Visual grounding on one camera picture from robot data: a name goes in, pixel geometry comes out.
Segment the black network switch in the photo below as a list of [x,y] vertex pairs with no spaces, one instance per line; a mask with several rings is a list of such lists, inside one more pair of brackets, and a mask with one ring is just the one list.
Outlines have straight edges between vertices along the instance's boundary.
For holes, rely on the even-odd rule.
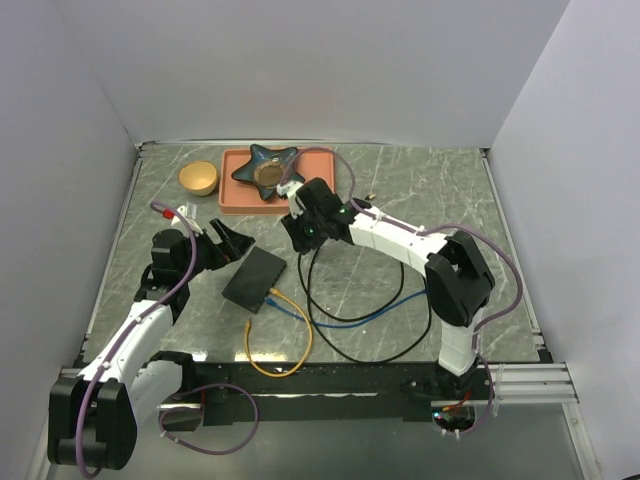
[[256,314],[286,267],[284,259],[254,247],[223,289],[222,296]]

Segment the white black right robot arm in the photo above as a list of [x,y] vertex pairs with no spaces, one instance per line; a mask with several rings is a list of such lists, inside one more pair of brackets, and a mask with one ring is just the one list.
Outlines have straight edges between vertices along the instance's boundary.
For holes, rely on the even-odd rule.
[[288,181],[276,192],[288,201],[282,224],[296,252],[306,254],[329,239],[343,241],[383,253],[424,277],[429,305],[442,321],[437,386],[448,398],[463,396],[477,364],[474,327],[495,286],[471,235],[425,235],[365,200],[341,200],[321,178]]

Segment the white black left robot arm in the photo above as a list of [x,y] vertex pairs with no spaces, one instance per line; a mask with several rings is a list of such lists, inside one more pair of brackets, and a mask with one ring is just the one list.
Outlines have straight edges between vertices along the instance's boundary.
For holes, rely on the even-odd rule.
[[156,353],[190,297],[188,283],[204,270],[242,259],[255,240],[210,222],[220,240],[189,221],[156,233],[129,314],[96,358],[75,377],[59,377],[49,395],[47,458],[88,478],[120,470],[134,451],[138,427],[167,397],[190,400],[198,389],[195,362]]

